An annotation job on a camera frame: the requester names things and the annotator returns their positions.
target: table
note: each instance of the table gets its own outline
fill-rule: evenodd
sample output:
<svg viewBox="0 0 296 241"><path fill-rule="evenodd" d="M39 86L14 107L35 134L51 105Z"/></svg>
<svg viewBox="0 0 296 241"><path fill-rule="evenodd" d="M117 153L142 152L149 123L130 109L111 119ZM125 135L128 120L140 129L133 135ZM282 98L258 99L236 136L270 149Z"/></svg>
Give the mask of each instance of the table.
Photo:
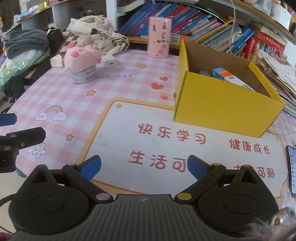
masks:
<svg viewBox="0 0 296 241"><path fill-rule="evenodd" d="M1 128L1 135L38 126L46 130L44 143L20 151L16 165L23 173L38 164L60 169L98 154L102 169L93 182L112 195L174 195L196 181L185 162L194 154L231 169L251 164L281 199L288 173L284 148L296 147L295 118L282 112L261 138L173 122L178 57L159 60L128 50L116 58L119 66L97 65L97 78L83 85L64 68L52 68L12 106L18 121Z"/></svg>

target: pink checkered tablecloth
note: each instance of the pink checkered tablecloth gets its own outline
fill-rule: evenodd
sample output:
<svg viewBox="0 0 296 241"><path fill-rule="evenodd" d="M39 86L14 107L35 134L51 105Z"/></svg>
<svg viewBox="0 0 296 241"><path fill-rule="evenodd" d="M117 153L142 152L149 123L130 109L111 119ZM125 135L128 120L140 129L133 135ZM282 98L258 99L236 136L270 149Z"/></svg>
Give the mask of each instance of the pink checkered tablecloth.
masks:
<svg viewBox="0 0 296 241"><path fill-rule="evenodd" d="M115 97L173 106L178 77L178 57L153 59L146 51L128 50L116 56L120 65L105 69L97 65L98 76L78 85L64 68L52 68L34 83L12 106L17 115L13 126L0 128L0 135L41 126L44 143L20 151L17 167L26 175L39 164L60 169L76 161L91 130L109 100ZM296 147L296 119L282 112L269 131L285 145Z"/></svg>

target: pink cylinder canister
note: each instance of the pink cylinder canister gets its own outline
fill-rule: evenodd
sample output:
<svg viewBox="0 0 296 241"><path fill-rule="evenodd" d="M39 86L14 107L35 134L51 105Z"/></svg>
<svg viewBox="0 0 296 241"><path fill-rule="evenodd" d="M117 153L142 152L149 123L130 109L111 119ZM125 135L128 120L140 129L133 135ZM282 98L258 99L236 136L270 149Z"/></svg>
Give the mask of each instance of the pink cylinder canister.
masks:
<svg viewBox="0 0 296 241"><path fill-rule="evenodd" d="M149 17L148 56L167 58L170 50L171 18Z"/></svg>

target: floor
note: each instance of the floor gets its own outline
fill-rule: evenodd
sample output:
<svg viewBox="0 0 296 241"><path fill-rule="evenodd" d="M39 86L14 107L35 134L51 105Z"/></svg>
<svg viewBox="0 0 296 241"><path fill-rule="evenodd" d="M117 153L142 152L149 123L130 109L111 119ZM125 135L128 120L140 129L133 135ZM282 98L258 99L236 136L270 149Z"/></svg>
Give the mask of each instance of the floor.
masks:
<svg viewBox="0 0 296 241"><path fill-rule="evenodd" d="M4 103L2 106L0 106L0 112L8 106L8 102ZM25 178L18 176L16 172L0 173L0 199L10 194L16 193L24 181ZM6 203L0 208L0 226L11 232L15 232L13 224L8 215L8 206L9 203Z"/></svg>

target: gray towel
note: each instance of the gray towel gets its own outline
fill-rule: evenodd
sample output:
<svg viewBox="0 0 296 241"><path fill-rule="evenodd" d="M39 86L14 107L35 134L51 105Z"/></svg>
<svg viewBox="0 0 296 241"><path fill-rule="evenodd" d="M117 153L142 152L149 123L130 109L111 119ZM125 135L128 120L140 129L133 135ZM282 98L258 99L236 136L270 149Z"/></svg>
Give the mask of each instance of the gray towel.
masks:
<svg viewBox="0 0 296 241"><path fill-rule="evenodd" d="M13 59L23 52L36 49L44 50L48 47L46 33L39 29L22 29L13 31L10 39L5 42L6 56Z"/></svg>

